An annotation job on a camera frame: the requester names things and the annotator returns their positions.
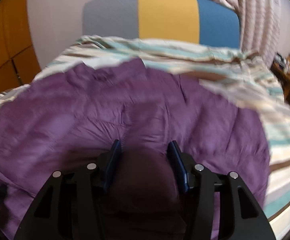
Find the purple puffer jacket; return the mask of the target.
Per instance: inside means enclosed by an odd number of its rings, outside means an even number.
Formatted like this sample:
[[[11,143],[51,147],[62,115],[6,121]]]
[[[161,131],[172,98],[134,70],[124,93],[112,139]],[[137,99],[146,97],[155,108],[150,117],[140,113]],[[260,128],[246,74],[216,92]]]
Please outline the purple puffer jacket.
[[[236,107],[186,75],[146,68],[79,64],[33,82],[0,107],[0,184],[7,185],[3,233],[13,239],[43,184],[56,170],[88,164],[120,140],[122,171],[115,190],[163,233],[181,237],[171,214],[178,202],[168,143],[211,171],[237,172],[260,205],[269,176],[269,146],[256,111]]]

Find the grey yellow blue headboard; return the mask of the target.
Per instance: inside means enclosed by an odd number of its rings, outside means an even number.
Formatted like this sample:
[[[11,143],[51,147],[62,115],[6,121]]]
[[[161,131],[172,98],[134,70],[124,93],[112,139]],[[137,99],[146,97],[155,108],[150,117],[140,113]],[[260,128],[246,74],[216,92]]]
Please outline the grey yellow blue headboard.
[[[238,16],[212,0],[91,0],[83,7],[82,33],[240,46]]]

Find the orange wooden wardrobe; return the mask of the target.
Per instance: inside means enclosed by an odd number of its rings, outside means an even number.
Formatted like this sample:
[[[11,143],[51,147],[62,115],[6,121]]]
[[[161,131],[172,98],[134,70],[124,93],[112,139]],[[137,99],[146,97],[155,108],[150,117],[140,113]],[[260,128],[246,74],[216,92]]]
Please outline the orange wooden wardrobe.
[[[30,83],[40,71],[27,0],[0,0],[0,92]]]

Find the striped bed duvet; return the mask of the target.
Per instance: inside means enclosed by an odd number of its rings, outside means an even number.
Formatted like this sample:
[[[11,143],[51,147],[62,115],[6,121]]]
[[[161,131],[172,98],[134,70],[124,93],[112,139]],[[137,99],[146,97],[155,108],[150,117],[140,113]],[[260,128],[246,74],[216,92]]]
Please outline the striped bed duvet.
[[[79,64],[101,69],[134,59],[142,60],[146,68],[195,78],[205,89],[236,107],[256,111],[270,157],[262,207],[276,238],[283,239],[290,231],[290,105],[284,102],[281,85],[259,54],[172,40],[82,36],[32,83]],[[0,107],[32,83],[0,93]]]

